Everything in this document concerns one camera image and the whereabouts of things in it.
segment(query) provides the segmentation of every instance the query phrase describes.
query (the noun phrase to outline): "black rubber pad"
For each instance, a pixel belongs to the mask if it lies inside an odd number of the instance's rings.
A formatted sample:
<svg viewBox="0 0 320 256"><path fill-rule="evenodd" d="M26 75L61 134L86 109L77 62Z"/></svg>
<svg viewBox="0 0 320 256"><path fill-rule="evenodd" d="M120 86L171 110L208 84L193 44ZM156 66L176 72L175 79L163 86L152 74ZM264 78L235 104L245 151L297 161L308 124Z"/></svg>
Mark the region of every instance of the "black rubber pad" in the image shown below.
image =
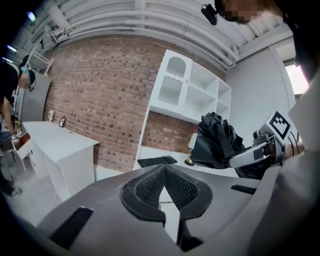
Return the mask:
<svg viewBox="0 0 320 256"><path fill-rule="evenodd" d="M231 187L232 190L240 191L243 193L251 194L253 195L256 192L256 188L247 187L247 186L241 186L241 185L233 185Z"/></svg>
<svg viewBox="0 0 320 256"><path fill-rule="evenodd" d="M50 237L59 246L69 249L91 215L92 209L79 207Z"/></svg>

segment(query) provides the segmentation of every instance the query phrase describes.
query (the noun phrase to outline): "white wall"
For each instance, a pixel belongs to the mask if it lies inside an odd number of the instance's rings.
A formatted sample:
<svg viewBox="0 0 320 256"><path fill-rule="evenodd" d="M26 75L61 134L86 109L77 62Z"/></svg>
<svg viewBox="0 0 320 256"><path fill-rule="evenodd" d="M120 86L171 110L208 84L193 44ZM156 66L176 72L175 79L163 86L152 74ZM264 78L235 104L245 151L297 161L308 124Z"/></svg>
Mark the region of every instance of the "white wall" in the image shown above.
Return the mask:
<svg viewBox="0 0 320 256"><path fill-rule="evenodd" d="M246 147L252 146L253 132L273 111L289 120L295 96L285 65L274 48L261 50L237 63L227 72L226 82L232 88L229 123Z"/></svg>

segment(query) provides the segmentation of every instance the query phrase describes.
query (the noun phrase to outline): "person's hand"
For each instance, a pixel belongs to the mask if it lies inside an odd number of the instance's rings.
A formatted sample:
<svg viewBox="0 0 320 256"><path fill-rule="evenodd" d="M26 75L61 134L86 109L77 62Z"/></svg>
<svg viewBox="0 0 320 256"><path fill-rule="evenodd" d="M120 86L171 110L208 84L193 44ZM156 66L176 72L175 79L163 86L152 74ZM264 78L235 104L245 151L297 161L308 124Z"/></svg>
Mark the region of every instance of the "person's hand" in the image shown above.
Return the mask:
<svg viewBox="0 0 320 256"><path fill-rule="evenodd" d="M18 137L17 137L17 134L11 134L11 140L16 140L16 139L18 139Z"/></svg>
<svg viewBox="0 0 320 256"><path fill-rule="evenodd" d="M296 145L293 145L294 152L292 151L292 145L291 144L286 144L285 145L285 156L284 160L287 160L289 158L292 158L293 156L297 156L305 151L304 144L302 142L298 142Z"/></svg>

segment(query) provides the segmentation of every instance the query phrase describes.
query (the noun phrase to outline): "window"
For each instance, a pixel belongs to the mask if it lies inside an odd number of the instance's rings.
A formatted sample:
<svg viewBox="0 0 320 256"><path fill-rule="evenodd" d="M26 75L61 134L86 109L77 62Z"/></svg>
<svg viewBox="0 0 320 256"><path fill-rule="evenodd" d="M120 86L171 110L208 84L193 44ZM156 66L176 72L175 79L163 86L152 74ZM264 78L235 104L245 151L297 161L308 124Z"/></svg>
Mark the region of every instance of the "window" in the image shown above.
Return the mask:
<svg viewBox="0 0 320 256"><path fill-rule="evenodd" d="M308 90L309 84L301 70L301 67L296 67L295 65L288 65L285 68L288 72L292 84L293 93L295 95L304 94Z"/></svg>

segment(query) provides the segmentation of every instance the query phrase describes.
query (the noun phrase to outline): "small object on desk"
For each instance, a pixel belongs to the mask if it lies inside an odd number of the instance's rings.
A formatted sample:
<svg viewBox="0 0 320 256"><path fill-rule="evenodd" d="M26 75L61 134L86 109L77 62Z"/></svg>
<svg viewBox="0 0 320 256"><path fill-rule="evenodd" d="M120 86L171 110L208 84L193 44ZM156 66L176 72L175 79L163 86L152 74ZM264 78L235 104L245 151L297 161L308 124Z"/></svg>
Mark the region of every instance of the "small object on desk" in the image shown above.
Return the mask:
<svg viewBox="0 0 320 256"><path fill-rule="evenodd" d="M137 162L142 168L155 165L171 165L178 163L178 161L170 155L155 158L138 159Z"/></svg>
<svg viewBox="0 0 320 256"><path fill-rule="evenodd" d="M60 120L59 126L60 127L64 127L65 126L65 122L66 122L66 118L62 117L61 120Z"/></svg>
<svg viewBox="0 0 320 256"><path fill-rule="evenodd" d="M50 110L49 111L49 122L52 123L52 120L54 119L55 111Z"/></svg>
<svg viewBox="0 0 320 256"><path fill-rule="evenodd" d="M21 137L22 137L22 131L17 130L17 131L16 131L16 136L19 137L19 138L21 138Z"/></svg>
<svg viewBox="0 0 320 256"><path fill-rule="evenodd" d="M190 139L190 142L189 142L189 145L188 145L188 148L191 149L191 155L187 160L184 161L184 163L187 166L194 166L195 165L195 163L194 163L194 161L192 161L191 157L192 157L192 151L193 151L193 149L195 147L195 144L196 144L196 141L197 141L197 136L198 136L197 133L194 133L191 136L191 139Z"/></svg>

